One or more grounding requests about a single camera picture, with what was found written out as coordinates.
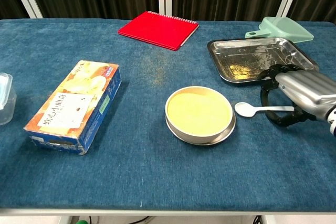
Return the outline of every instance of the white plastic spoon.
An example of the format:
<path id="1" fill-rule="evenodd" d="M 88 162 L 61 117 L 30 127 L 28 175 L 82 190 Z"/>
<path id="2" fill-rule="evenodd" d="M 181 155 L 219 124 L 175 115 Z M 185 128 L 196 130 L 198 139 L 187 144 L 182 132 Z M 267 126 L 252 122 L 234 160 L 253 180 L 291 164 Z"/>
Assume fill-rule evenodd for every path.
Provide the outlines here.
<path id="1" fill-rule="evenodd" d="M 294 107 L 292 106 L 253 107 L 251 104 L 248 104 L 246 102 L 238 102 L 235 105 L 235 110 L 239 115 L 251 118 L 256 114 L 257 111 L 264 111 L 264 110 L 294 111 Z"/>

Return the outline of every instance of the red notebook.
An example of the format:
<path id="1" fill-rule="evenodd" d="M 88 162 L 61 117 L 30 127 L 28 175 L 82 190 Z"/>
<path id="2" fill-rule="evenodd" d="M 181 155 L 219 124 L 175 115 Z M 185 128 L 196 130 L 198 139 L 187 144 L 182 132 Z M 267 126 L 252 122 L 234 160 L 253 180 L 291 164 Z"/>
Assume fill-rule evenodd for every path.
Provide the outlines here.
<path id="1" fill-rule="evenodd" d="M 118 34 L 176 51 L 197 28 L 195 21 L 144 12 L 120 28 Z"/>

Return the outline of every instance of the spiral binding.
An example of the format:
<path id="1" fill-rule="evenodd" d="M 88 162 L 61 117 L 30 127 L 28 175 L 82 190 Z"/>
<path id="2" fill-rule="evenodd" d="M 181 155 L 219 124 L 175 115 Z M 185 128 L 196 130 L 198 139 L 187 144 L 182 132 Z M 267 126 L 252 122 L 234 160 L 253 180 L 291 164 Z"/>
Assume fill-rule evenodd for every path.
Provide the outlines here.
<path id="1" fill-rule="evenodd" d="M 148 13 L 159 15 L 159 16 L 166 17 L 166 18 L 172 18 L 172 19 L 176 19 L 176 20 L 180 20 L 180 21 L 184 21 L 184 22 L 188 22 L 188 23 L 192 23 L 192 24 L 197 24 L 196 21 L 192 21 L 192 20 L 185 19 L 185 18 L 179 18 L 179 17 L 174 17 L 174 16 L 163 15 L 163 14 L 152 12 L 150 10 L 148 11 Z"/>

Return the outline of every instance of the blue tablecloth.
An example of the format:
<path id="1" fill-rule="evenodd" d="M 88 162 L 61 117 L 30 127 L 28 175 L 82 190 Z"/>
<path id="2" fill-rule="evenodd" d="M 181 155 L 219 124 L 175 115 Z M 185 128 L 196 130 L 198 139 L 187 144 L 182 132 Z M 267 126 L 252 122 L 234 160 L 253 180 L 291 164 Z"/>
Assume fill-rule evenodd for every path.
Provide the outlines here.
<path id="1" fill-rule="evenodd" d="M 186 144 L 165 124 L 167 98 L 185 86 L 260 104 L 260 86 L 222 81 L 206 47 L 243 38 L 259 23 L 200 22 L 171 51 L 118 35 L 126 22 L 0 22 L 0 72 L 13 75 L 17 92 L 14 118 L 0 126 L 1 208 L 336 212 L 336 138 L 328 123 L 281 129 L 263 113 L 237 117 L 230 138 L 211 147 Z M 315 38 L 297 45 L 336 79 L 336 26 L 301 24 Z M 23 127 L 81 59 L 119 64 L 120 90 L 86 155 L 39 149 Z"/>

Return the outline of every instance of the cardboard box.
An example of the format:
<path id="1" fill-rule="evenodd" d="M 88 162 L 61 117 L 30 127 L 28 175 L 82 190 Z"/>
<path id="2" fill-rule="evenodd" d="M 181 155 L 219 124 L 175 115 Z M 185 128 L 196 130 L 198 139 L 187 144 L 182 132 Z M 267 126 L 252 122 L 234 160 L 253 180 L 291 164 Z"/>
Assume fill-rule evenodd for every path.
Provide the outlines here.
<path id="1" fill-rule="evenodd" d="M 24 129 L 37 146 L 85 154 L 120 83 L 118 65 L 81 60 Z"/>

